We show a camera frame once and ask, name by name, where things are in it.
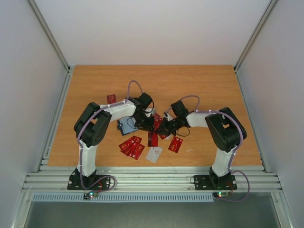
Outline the dark red stripe card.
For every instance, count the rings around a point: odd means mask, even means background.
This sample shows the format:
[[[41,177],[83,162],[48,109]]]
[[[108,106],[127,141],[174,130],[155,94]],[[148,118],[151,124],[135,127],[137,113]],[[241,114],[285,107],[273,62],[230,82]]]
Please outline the dark red stripe card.
[[[162,117],[158,113],[155,113],[153,117],[154,117],[154,124],[153,124],[154,132],[159,134],[161,132],[161,130],[159,130],[159,127],[162,124]]]

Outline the blue leather card holder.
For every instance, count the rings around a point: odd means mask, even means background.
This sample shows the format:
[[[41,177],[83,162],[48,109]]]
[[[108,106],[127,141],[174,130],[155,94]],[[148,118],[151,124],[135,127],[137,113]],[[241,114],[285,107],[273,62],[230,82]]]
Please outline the blue leather card holder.
[[[127,116],[117,120],[117,130],[125,136],[138,131],[138,128],[135,127],[135,119]]]

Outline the white card bottom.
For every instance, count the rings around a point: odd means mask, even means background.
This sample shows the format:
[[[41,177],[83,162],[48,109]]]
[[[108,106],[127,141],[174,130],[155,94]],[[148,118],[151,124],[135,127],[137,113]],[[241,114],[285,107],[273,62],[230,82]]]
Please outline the white card bottom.
[[[151,147],[149,149],[149,152],[146,156],[146,160],[152,162],[152,163],[156,163],[160,154],[162,152],[162,148],[160,147]]]

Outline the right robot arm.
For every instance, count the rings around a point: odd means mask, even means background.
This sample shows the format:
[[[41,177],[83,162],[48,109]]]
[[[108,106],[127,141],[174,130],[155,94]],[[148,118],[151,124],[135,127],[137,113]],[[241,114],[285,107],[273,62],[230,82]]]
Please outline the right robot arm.
[[[197,179],[197,188],[204,186],[211,190],[219,190],[232,183],[231,164],[236,151],[247,137],[247,132],[230,108],[224,107],[218,111],[189,111],[181,100],[171,104],[175,118],[163,118],[156,133],[161,135],[176,135],[182,128],[208,128],[217,147],[214,163],[209,174]]]

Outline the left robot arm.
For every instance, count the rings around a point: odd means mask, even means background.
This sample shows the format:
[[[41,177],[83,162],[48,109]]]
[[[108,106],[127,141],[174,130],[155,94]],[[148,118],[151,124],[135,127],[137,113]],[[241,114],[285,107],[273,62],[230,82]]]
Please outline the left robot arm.
[[[154,130],[153,115],[147,116],[147,108],[154,104],[147,93],[136,98],[126,98],[121,102],[98,105],[88,104],[74,126],[79,146],[79,160],[75,171],[70,176],[72,185],[91,189],[98,183],[95,158],[98,144],[104,139],[109,123],[124,117],[135,120],[134,126],[142,131]]]

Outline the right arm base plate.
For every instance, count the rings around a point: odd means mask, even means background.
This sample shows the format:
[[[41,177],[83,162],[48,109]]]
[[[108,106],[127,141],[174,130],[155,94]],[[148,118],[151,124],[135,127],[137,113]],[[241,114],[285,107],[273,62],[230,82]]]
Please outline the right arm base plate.
[[[194,175],[195,190],[237,190],[234,175],[228,174],[223,177],[210,175]]]

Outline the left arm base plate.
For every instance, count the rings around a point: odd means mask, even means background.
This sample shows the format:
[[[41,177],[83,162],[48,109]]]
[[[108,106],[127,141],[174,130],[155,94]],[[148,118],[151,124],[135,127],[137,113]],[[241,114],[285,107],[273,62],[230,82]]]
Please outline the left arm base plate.
[[[105,175],[93,175],[90,177],[83,176],[83,186],[79,175],[70,175],[67,189],[68,190],[108,190],[111,179]]]

